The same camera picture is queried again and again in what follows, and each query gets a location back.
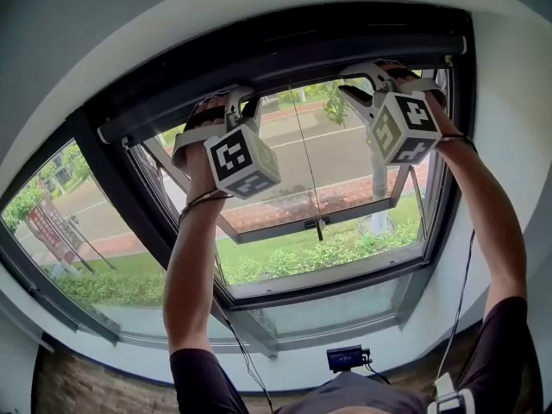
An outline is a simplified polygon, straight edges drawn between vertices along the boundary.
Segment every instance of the person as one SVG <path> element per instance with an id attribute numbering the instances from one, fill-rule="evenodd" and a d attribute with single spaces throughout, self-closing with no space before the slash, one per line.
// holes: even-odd
<path id="1" fill-rule="evenodd" d="M 400 65 L 381 67 L 388 70 L 397 66 Z M 412 78 L 405 75 L 398 84 Z M 442 133 L 459 134 L 433 96 L 428 94 L 427 100 Z M 201 104 L 196 113 L 221 105 L 224 98 L 213 97 Z M 461 189 L 491 276 L 480 336 L 455 389 L 471 390 L 477 412 L 512 412 L 524 364 L 519 352 L 524 351 L 529 336 L 522 232 L 504 190 L 469 144 L 442 141 L 436 151 Z M 186 149 L 186 160 L 191 176 L 190 202 L 215 189 L 215 182 L 202 143 Z M 166 276 L 163 314 L 181 412 L 248 411 L 219 365 L 207 336 L 215 273 L 216 219 L 223 206 L 224 198 L 212 200 L 191 208 L 185 215 Z M 278 412 L 425 413 L 429 402 L 423 395 L 346 372 Z"/>

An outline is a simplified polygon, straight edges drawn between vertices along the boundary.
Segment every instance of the black cable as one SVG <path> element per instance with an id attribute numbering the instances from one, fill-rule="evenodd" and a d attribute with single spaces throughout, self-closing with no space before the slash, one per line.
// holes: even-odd
<path id="1" fill-rule="evenodd" d="M 254 382 L 260 387 L 260 389 L 264 392 L 265 397 L 267 398 L 268 407 L 270 408 L 270 412 L 274 413 L 273 401 L 270 399 L 270 395 L 268 394 L 267 387 L 265 386 L 265 383 L 262 381 L 262 378 L 261 378 L 259 372 L 257 371 L 257 368 L 256 368 L 256 366 L 253 362 L 253 359 L 251 358 L 251 355 L 249 355 L 249 352 L 245 348 L 245 345 L 243 344 L 242 339 L 240 339 L 238 334 L 235 332 L 234 326 L 232 325 L 230 320 L 228 320 L 228 318 L 226 316 L 223 316 L 223 317 L 224 317 L 224 321 L 226 322 L 226 324 L 230 328 L 230 331 L 232 331 L 232 334 L 234 335 L 235 340 L 238 343 L 238 347 L 241 350 L 241 354 L 243 355 L 243 360 L 245 361 L 245 366 L 248 369 L 248 374 L 251 376 L 251 378 L 254 380 Z"/>
<path id="2" fill-rule="evenodd" d="M 462 288 L 460 291 L 460 302 L 458 303 L 458 310 L 456 312 L 455 323 L 452 326 L 452 332 L 450 333 L 450 338 L 448 339 L 447 349 L 445 350 L 445 354 L 442 357 L 441 365 L 439 365 L 439 370 L 437 371 L 436 380 L 439 379 L 439 377 L 441 377 L 442 367 L 444 366 L 445 361 L 447 360 L 447 355 L 449 355 L 450 346 L 452 345 L 452 341 L 455 338 L 456 330 L 458 329 L 458 322 L 460 321 L 462 302 L 464 300 L 464 291 L 466 290 L 467 274 L 469 272 L 469 263 L 470 263 L 470 260 L 472 259 L 472 248 L 474 246 L 474 238 L 475 238 L 475 229 L 472 230 L 472 235 L 469 238 L 469 250 L 467 251 L 466 272 L 464 273 L 464 281 L 462 282 Z"/>
<path id="3" fill-rule="evenodd" d="M 477 148 L 475 147 L 475 144 L 472 140 L 470 140 L 467 136 L 464 134 L 445 134 L 441 137 L 441 141 L 455 141 L 455 140 L 461 140 L 466 142 L 475 153 L 477 152 Z M 445 361 L 447 360 L 447 355 L 449 355 L 449 350 L 452 345 L 452 341 L 455 338 L 456 330 L 458 329 L 458 322 L 460 321 L 460 313 L 462 309 L 462 302 L 464 301 L 464 291 L 466 290 L 466 283 L 467 283 L 467 275 L 469 273 L 469 264 L 472 259 L 472 250 L 474 247 L 474 238 L 475 238 L 475 229 L 472 230 L 472 235 L 469 238 L 469 247 L 467 251 L 467 262 L 466 262 L 466 272 L 464 273 L 464 280 L 462 282 L 462 288 L 460 291 L 460 300 L 458 302 L 458 310 L 456 311 L 455 316 L 455 323 L 452 326 L 452 331 L 450 333 L 450 338 L 448 339 L 447 349 L 445 350 L 445 354 L 442 357 L 441 364 L 439 365 L 439 369 L 437 370 L 437 379 L 441 377 L 441 371 L 445 364 Z"/>
<path id="4" fill-rule="evenodd" d="M 391 382 L 387 379 L 386 376 L 384 376 L 383 374 L 378 373 L 376 370 L 374 370 L 372 367 L 370 367 L 370 364 L 369 364 L 369 363 L 365 363 L 365 364 L 364 364 L 364 367 L 365 367 L 367 370 L 372 371 L 372 373 L 376 374 L 380 379 L 382 379 L 382 380 L 383 380 L 384 382 L 386 382 L 388 385 L 391 384 Z"/>

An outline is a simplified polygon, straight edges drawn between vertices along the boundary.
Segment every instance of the black sleeve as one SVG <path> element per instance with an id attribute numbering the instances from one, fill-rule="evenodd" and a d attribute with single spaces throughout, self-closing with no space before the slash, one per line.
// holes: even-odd
<path id="1" fill-rule="evenodd" d="M 477 412 L 513 412 L 528 342 L 525 299 L 507 298 L 496 304 L 481 327 L 457 386 L 471 390 Z"/>
<path id="2" fill-rule="evenodd" d="M 203 349 L 180 349 L 171 355 L 179 410 L 242 414 L 248 409 L 215 355 Z"/>

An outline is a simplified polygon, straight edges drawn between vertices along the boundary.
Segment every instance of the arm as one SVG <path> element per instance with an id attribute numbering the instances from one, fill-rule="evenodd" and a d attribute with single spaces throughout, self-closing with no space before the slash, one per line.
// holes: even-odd
<path id="1" fill-rule="evenodd" d="M 223 104 L 224 100 L 214 97 L 205 108 L 217 107 L 220 103 Z M 187 196 L 190 202 L 212 191 L 215 182 L 202 142 L 186 149 L 186 160 L 187 172 L 191 177 L 191 190 Z M 167 269 L 163 302 L 170 354 L 185 348 L 212 352 L 207 322 L 215 275 L 216 220 L 223 206 L 223 199 L 198 204 L 191 208 L 180 224 Z"/>
<path id="2" fill-rule="evenodd" d="M 401 78 L 398 81 L 399 84 L 404 82 Z M 459 134 L 432 95 L 427 95 L 427 101 L 442 133 Z M 481 252 L 491 273 L 485 315 L 503 299 L 513 296 L 526 299 L 524 238 L 510 199 L 467 143 L 442 142 L 436 150 L 446 161 L 466 200 Z"/>

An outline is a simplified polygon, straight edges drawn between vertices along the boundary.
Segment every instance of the wooden floor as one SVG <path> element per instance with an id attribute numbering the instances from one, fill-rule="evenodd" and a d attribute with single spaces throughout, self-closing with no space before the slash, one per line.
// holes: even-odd
<path id="1" fill-rule="evenodd" d="M 456 338 L 448 356 L 447 370 L 455 377 L 479 332 L 479 325 Z M 431 394 L 444 345 L 422 359 L 385 373 L 393 385 Z M 516 413 L 530 413 L 531 378 L 524 373 L 524 383 Z M 114 372 L 55 345 L 55 353 L 39 355 L 34 379 L 34 413 L 177 413 L 172 386 L 163 386 Z M 302 393 L 272 394 L 274 409 L 301 399 Z M 251 414 L 268 414 L 263 397 L 246 397 Z"/>

